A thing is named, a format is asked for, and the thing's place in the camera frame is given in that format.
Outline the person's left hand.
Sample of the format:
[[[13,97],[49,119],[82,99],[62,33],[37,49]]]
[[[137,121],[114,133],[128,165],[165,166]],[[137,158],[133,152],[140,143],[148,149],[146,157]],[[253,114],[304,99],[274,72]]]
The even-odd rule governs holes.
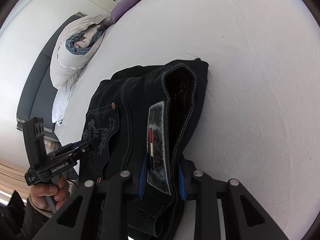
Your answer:
[[[37,184],[30,188],[29,202],[38,210],[51,213],[52,210],[46,201],[46,197],[53,196],[58,210],[70,197],[69,182],[62,173],[59,178],[58,186],[49,184]]]

